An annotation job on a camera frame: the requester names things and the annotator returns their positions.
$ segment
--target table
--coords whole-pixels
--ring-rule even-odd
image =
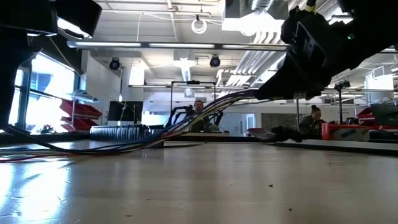
[[[254,143],[0,164],[0,223],[396,223],[397,168]]]

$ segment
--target ceiling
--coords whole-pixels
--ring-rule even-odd
[[[142,10],[142,11],[168,11],[171,3],[173,10],[180,12],[197,12],[208,13],[211,17],[200,16],[200,19],[207,19],[207,30],[203,34],[196,34],[192,30],[192,22],[196,19],[195,15],[178,15],[178,14],[121,14],[115,12],[103,12],[97,26],[97,30],[93,36],[93,40],[102,41],[125,41],[125,42],[181,42],[181,43],[224,43],[224,44],[249,44],[255,43],[262,37],[263,44],[282,44],[279,39],[278,32],[257,33],[251,37],[243,35],[239,31],[223,31],[221,29],[222,17],[224,12],[224,0],[96,0],[96,2],[104,10]],[[295,6],[303,6],[305,0],[289,0],[287,1],[289,9]],[[335,0],[318,0],[318,12],[326,18],[330,18],[332,14],[341,14],[338,12],[338,5]],[[122,51],[126,49],[113,49],[103,53],[100,49],[95,51],[95,57],[104,63],[109,61],[111,57],[118,57]],[[146,71],[147,84],[169,84],[172,80],[182,80],[181,69],[173,66],[174,50],[173,49],[136,49],[140,51],[141,57],[146,61],[149,67]],[[250,52],[246,51],[230,51],[230,50],[194,50],[195,66],[192,67],[192,80],[199,81],[215,81],[219,69],[234,70],[239,67],[239,63],[243,63],[243,59]],[[264,80],[261,78],[268,70],[270,70],[275,62],[283,56],[282,53],[275,54],[273,52],[251,52],[250,63],[247,67],[261,65],[256,73],[250,74],[249,83],[253,87],[261,86]],[[212,55],[218,55],[221,59],[219,68],[211,68],[209,65]],[[122,63],[131,64],[132,59],[128,56],[121,58]],[[394,55],[375,55],[367,59],[361,67],[353,71],[345,71],[334,78],[332,81],[350,79],[351,86],[363,86],[365,74],[371,72],[372,68],[380,66],[392,66],[394,63]],[[224,73],[223,79],[229,79],[231,72]]]

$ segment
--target person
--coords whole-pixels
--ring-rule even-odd
[[[195,103],[193,104],[193,109],[195,111],[195,113],[199,113],[204,107],[204,104],[201,100],[196,100]],[[193,123],[191,125],[190,131],[191,132],[201,132],[201,131],[205,131],[205,126],[206,123],[209,123],[209,118],[206,116],[203,119]]]
[[[325,123],[321,119],[321,109],[315,105],[311,106],[311,115],[304,116],[300,122],[298,130],[301,134],[320,134],[322,130],[322,123]]]

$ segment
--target wire bundle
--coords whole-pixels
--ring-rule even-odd
[[[10,127],[7,132],[20,135],[24,138],[28,138],[36,144],[46,147],[46,149],[29,149],[29,148],[14,148],[14,149],[0,149],[0,163],[4,162],[18,162],[26,161],[29,159],[43,158],[43,157],[70,157],[70,156],[108,156],[115,154],[125,154],[129,152],[136,152],[142,149],[147,149],[152,147],[162,141],[168,140],[170,138],[179,136],[183,134],[184,130],[189,128],[192,124],[205,118],[209,114],[215,111],[223,111],[233,103],[239,100],[246,100],[254,98],[255,90],[246,90],[236,93],[228,94],[221,97],[207,106],[205,106],[199,113],[193,114],[191,116],[185,117],[182,121],[169,128],[165,128],[161,132],[145,137],[138,141],[127,142],[122,144],[114,144],[110,146],[102,146],[91,149],[64,149],[61,147],[54,146],[45,142],[37,140],[28,134],[22,133],[17,129]]]

